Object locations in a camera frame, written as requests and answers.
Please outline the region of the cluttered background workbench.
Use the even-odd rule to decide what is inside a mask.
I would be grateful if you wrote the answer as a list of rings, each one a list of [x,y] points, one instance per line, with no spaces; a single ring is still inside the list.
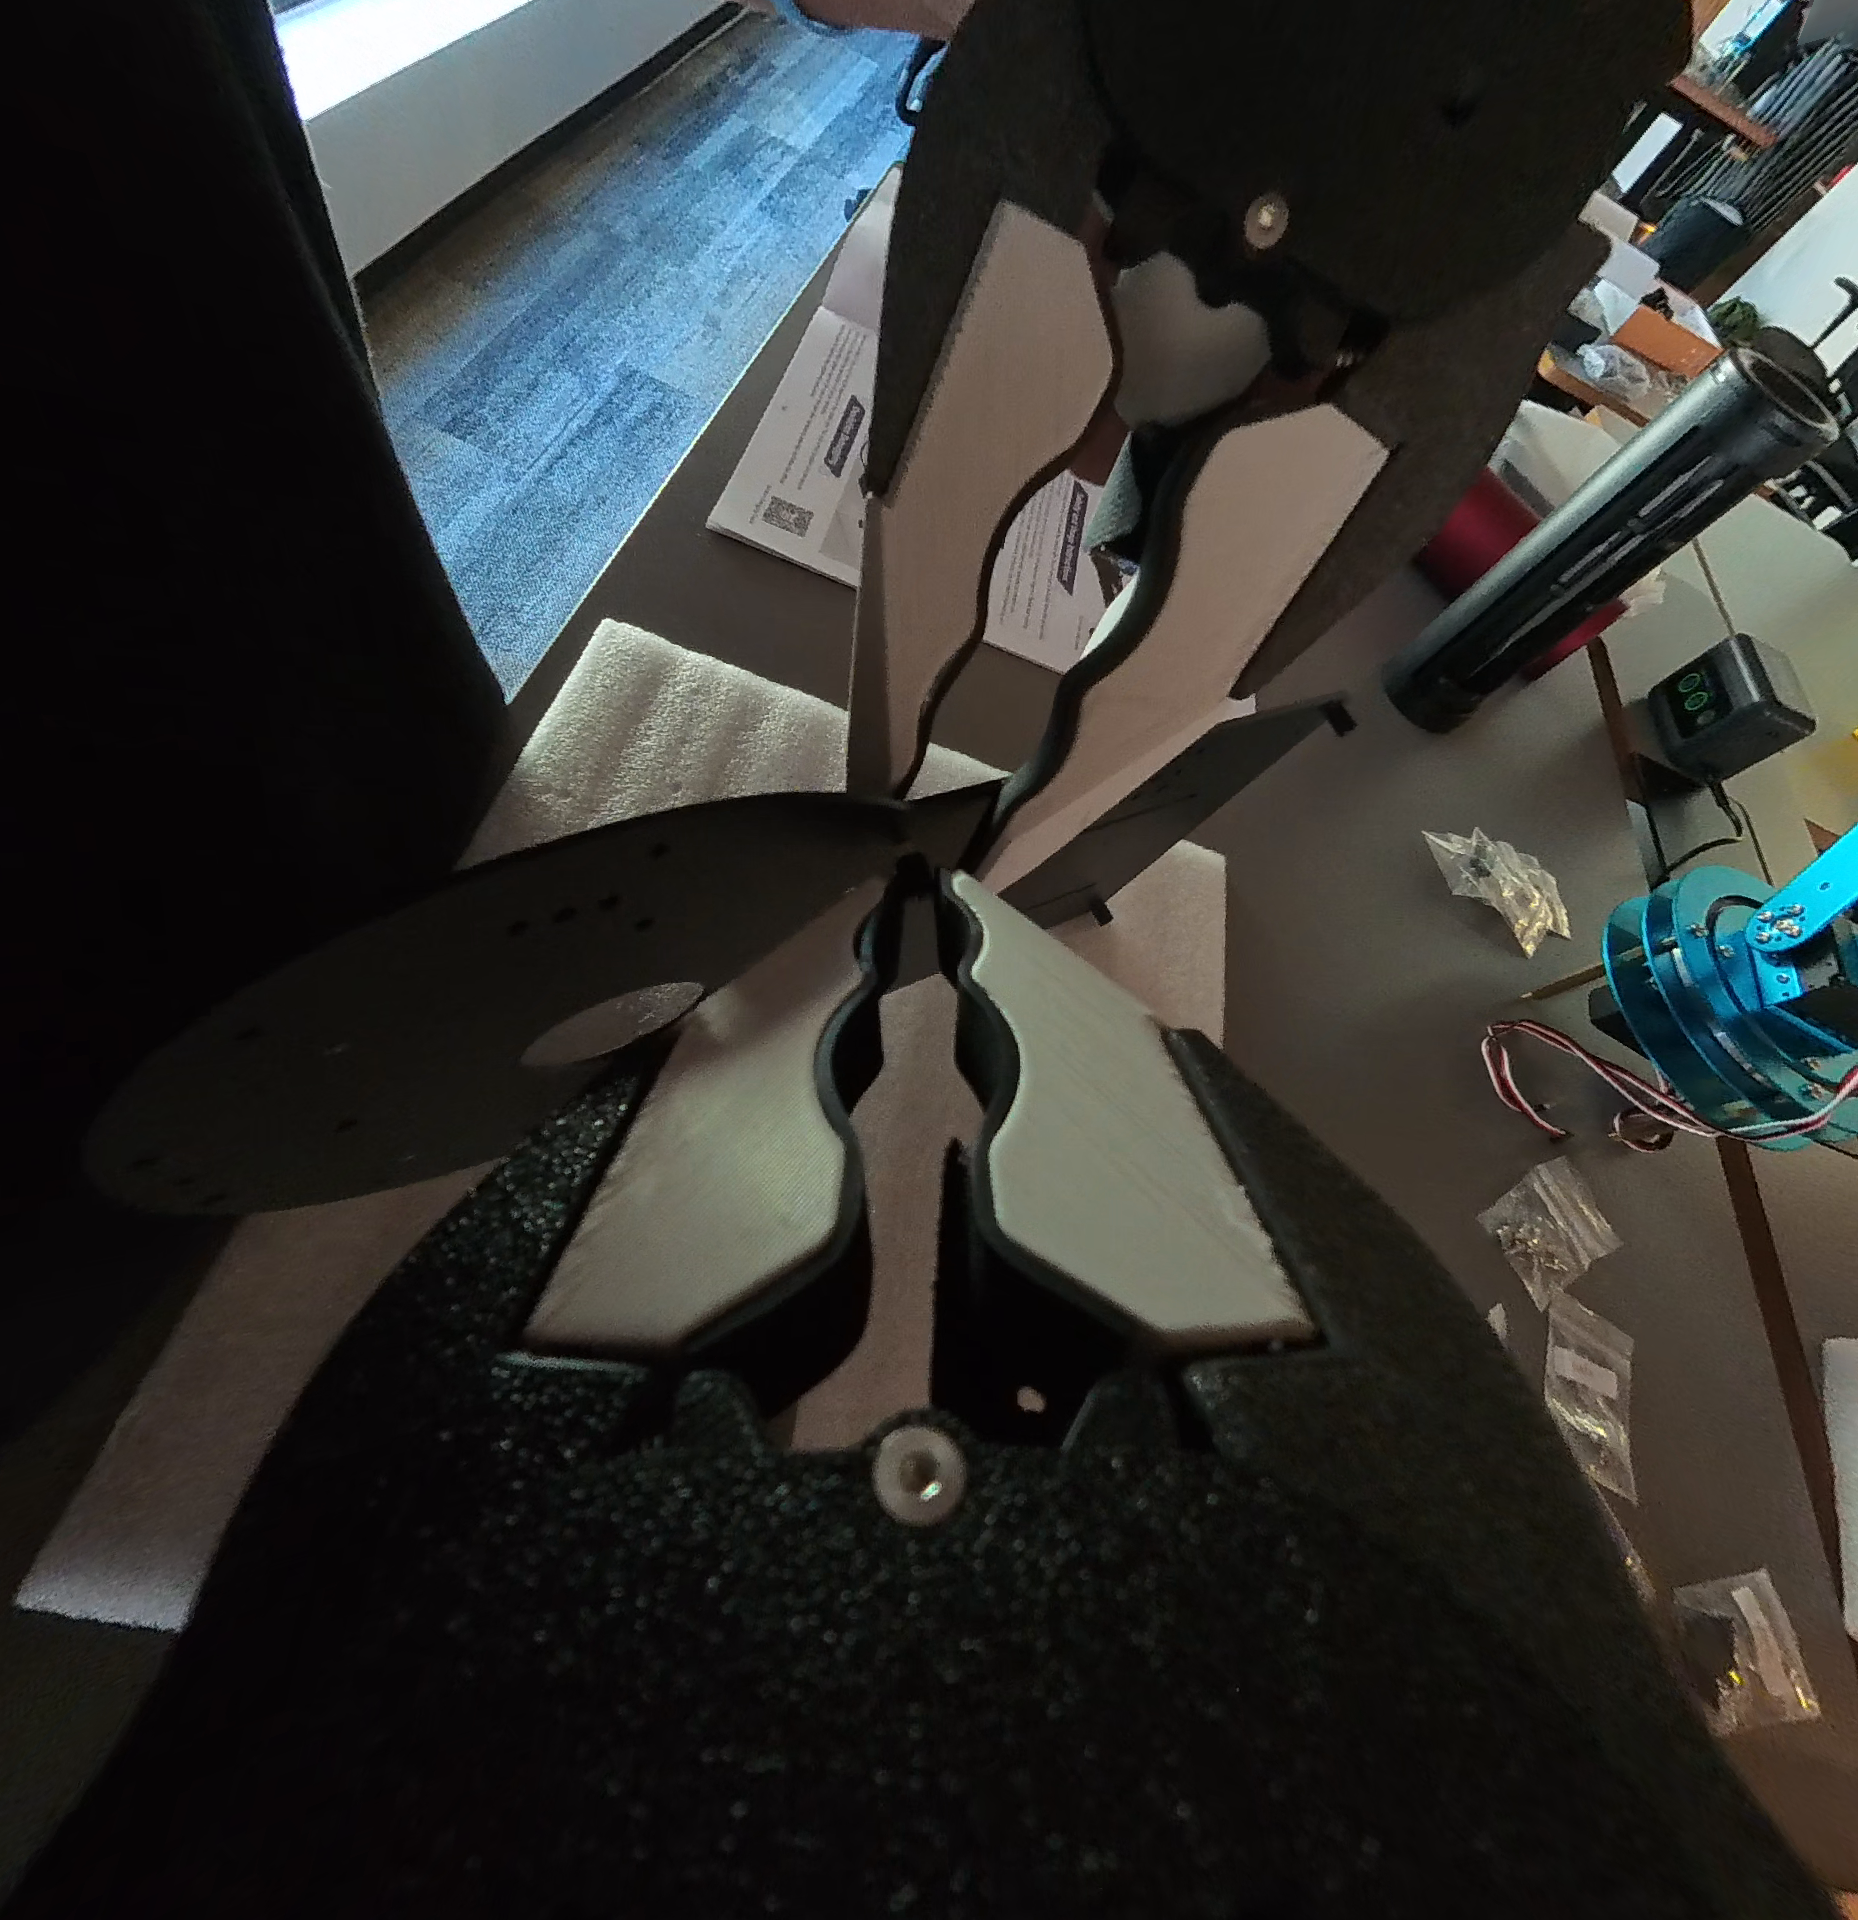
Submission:
[[[1679,164],[1635,240],[1655,280],[1641,301],[1593,280],[1570,307],[1593,338],[1546,351],[1530,402],[1651,417],[1707,348],[1779,327],[1852,384],[1858,411],[1858,43],[1826,39],[1752,113],[1774,142]]]

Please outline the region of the white foam sheet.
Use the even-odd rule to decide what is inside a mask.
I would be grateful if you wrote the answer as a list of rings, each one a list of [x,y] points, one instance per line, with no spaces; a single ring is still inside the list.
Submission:
[[[834,792],[845,711],[796,687],[605,620],[547,710],[463,862],[680,802]],[[1108,925],[1060,943],[1152,1016],[1226,1033],[1226,861],[1179,843],[1120,892]],[[977,1104],[953,1068],[942,975],[882,999],[887,1065],[854,1126],[870,1176],[874,1293],[849,1355],[787,1414],[792,1450],[855,1447],[928,1405],[941,1147]],[[396,1263],[489,1172],[237,1226],[13,1604],[174,1633],[295,1398]]]

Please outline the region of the black cylindrical tube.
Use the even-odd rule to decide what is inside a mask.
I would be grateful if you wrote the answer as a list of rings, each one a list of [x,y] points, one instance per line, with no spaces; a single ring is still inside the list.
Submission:
[[[1385,669],[1388,701],[1450,732],[1589,614],[1840,434],[1822,359],[1763,327],[1688,383]]]

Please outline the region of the black metal plate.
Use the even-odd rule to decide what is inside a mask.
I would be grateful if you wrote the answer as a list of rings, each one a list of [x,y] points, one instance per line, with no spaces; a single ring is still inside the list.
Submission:
[[[137,1064],[82,1167],[146,1211],[334,1204],[499,1158],[643,1042],[552,1035],[695,986],[701,1003],[896,873],[980,873],[1039,927],[1105,905],[1343,698],[1167,728],[1057,695],[1014,777],[923,798],[765,792],[593,825],[463,868],[244,986]]]

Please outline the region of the black office chair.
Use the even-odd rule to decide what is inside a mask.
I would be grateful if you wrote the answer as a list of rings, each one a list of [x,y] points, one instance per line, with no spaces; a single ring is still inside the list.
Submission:
[[[1836,276],[1833,284],[1845,303],[1813,342],[1807,345],[1783,327],[1766,327],[1758,340],[1758,349],[1803,384],[1839,426],[1826,447],[1813,452],[1781,482],[1781,496],[1805,520],[1858,509],[1858,345],[1833,372],[1820,359],[1820,348],[1858,318],[1858,280]]]

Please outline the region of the printed instruction manual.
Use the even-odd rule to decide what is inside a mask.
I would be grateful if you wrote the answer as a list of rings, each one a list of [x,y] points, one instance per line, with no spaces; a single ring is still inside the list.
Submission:
[[[874,372],[876,331],[821,304],[707,528],[859,586]],[[1099,486],[1062,471],[1020,511],[991,568],[988,646],[1057,672],[1083,657],[1108,609],[1085,544],[1099,500]]]

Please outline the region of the scattered small hardware bags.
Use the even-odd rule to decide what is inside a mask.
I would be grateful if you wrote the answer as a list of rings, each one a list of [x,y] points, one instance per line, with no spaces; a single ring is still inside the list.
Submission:
[[[1426,832],[1422,837],[1448,893],[1494,906],[1524,956],[1546,938],[1569,938],[1559,882],[1536,856],[1480,830]],[[1490,1021],[1480,1056],[1494,1094],[1549,1142],[1565,1142],[1569,1128],[1521,1090],[1512,1042],[1536,1042],[1589,1068],[1616,1097],[1610,1136],[1625,1149],[1646,1154],[1679,1135],[1703,1133],[1700,1122],[1679,1115],[1665,1084],[1605,1061],[1561,1029],[1530,1017]],[[1635,1341],[1574,1293],[1595,1260],[1620,1252],[1620,1237],[1569,1158],[1549,1158],[1524,1172],[1477,1215],[1477,1226],[1544,1314],[1544,1407],[1597,1492],[1637,1596],[1657,1608],[1651,1571],[1614,1511],[1614,1502],[1637,1499]],[[1679,1585],[1661,1609],[1689,1696],[1711,1731],[1731,1736],[1820,1718],[1822,1702],[1795,1625],[1767,1569]]]

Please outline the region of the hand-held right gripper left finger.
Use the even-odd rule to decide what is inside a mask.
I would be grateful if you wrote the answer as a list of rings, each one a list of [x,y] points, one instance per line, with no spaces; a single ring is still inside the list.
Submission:
[[[683,1021],[524,1332],[529,1346],[687,1346],[819,1256],[847,1169],[819,1049],[862,982],[870,878]]]

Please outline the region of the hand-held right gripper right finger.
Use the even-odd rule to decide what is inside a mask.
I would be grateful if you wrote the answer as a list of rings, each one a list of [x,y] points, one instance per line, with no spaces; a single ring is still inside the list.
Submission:
[[[1315,1324],[1169,1051],[1120,983],[964,873],[958,1061],[985,1106],[983,1230],[1154,1354],[1310,1343]]]

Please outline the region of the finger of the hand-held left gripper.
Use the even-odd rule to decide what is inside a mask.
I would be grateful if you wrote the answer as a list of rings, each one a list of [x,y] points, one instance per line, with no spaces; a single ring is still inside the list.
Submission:
[[[942,692],[983,634],[1002,532],[1083,440],[1112,369],[1083,244],[1023,207],[998,207],[903,456],[870,492],[849,653],[849,793],[907,792]]]
[[[1217,720],[1231,685],[1388,459],[1330,405],[1231,426],[1156,532],[1176,551],[1136,567],[1062,679],[1037,759],[1005,789],[1007,819],[966,856],[1029,873]]]

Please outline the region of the maroon metal cylinder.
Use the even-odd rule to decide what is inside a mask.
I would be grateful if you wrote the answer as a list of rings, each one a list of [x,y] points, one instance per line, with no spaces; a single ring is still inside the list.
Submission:
[[[1422,546],[1416,567],[1442,600],[1453,604],[1536,531],[1549,511],[1551,506],[1518,473],[1506,475],[1499,466],[1481,469],[1435,536]],[[1605,627],[1621,621],[1625,612],[1624,600],[1597,606],[1573,633],[1559,636],[1551,649],[1529,662],[1521,668],[1521,676],[1537,682],[1561,662],[1582,653]]]

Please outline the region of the small black device green lights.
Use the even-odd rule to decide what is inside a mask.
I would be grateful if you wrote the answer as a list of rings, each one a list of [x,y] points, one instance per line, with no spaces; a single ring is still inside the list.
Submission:
[[[1657,682],[1641,707],[1652,757],[1700,786],[1731,781],[1818,729],[1792,657],[1742,633]]]

